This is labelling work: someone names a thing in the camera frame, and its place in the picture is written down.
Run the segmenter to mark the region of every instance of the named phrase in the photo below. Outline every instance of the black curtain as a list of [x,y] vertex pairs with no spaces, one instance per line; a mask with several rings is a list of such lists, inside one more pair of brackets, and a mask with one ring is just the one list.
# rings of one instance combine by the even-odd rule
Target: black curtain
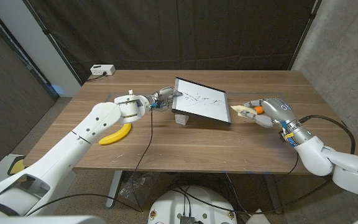
[[286,70],[314,0],[29,0],[85,81],[117,69]]

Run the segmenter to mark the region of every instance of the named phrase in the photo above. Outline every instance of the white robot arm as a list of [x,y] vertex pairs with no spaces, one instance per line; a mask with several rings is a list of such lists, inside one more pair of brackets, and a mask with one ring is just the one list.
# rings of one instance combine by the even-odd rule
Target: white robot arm
[[[59,183],[102,133],[119,121],[133,123],[150,110],[165,111],[177,92],[163,88],[150,96],[129,95],[99,103],[39,161],[0,182],[0,217],[24,216],[53,197]],[[42,215],[42,210],[34,213]]]
[[333,181],[341,188],[358,194],[358,156],[336,152],[303,127],[291,108],[281,99],[269,98],[254,100],[244,104],[246,107],[261,106],[268,116],[255,115],[243,111],[243,115],[253,119],[263,127],[279,124],[283,137],[299,153],[303,165],[314,175],[324,176],[332,172]]

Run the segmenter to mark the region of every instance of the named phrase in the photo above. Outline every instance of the electrical outlet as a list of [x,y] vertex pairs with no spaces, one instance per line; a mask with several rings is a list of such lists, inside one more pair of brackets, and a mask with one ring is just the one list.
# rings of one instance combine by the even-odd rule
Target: electrical outlet
[[113,75],[115,71],[114,65],[93,65],[91,68],[92,75],[103,75],[104,72]]

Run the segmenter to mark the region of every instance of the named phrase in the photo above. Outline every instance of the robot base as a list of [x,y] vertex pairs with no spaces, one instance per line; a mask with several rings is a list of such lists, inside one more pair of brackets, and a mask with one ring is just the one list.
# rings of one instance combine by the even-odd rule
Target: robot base
[[[183,186],[192,196],[213,205],[233,210],[233,206],[218,193],[196,185]],[[236,214],[211,207],[188,196],[187,198],[179,192],[170,190],[157,199],[150,209],[148,224],[168,224],[168,223],[213,223],[213,224],[236,224]]]

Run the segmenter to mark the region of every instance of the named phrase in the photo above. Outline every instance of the table top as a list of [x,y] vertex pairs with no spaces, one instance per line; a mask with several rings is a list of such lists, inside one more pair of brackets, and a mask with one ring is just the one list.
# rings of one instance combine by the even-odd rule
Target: table top
[[[110,93],[110,101],[127,95],[128,90],[133,90],[135,95],[149,95],[166,86],[173,88],[176,77],[226,91],[229,106],[276,97],[285,100],[298,118],[320,114],[340,121],[297,71],[117,70],[113,76],[82,86],[30,151],[24,164],[29,166],[40,159],[80,123],[95,104],[106,101]],[[229,111],[230,126],[192,117],[184,126],[175,122],[175,114],[170,110],[154,112],[152,143],[138,170],[247,174],[283,174],[291,170],[296,162],[296,151],[288,143],[281,142],[278,125],[263,128],[238,117],[232,109]],[[149,113],[132,124],[124,139],[107,146],[100,146],[97,140],[76,167],[134,170],[150,141],[150,124]],[[115,124],[101,138],[121,127],[121,124]],[[305,127],[325,145],[341,152],[350,151],[349,137],[334,124],[311,119]],[[309,174],[301,162],[293,173]]]

